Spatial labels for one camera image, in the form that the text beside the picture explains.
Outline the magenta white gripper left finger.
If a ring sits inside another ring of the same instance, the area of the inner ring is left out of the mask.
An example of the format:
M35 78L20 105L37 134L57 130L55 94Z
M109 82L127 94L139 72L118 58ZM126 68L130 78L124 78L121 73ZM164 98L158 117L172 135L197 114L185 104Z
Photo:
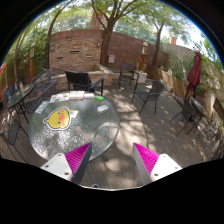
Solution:
M42 166L42 169L79 185L91 153L92 143L89 142L66 154L57 153Z

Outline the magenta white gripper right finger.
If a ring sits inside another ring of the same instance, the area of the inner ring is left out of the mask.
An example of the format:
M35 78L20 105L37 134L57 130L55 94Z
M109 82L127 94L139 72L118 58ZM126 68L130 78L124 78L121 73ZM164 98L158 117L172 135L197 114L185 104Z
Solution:
M133 156L143 185L181 170L181 167L167 154L157 154L137 143L133 144Z

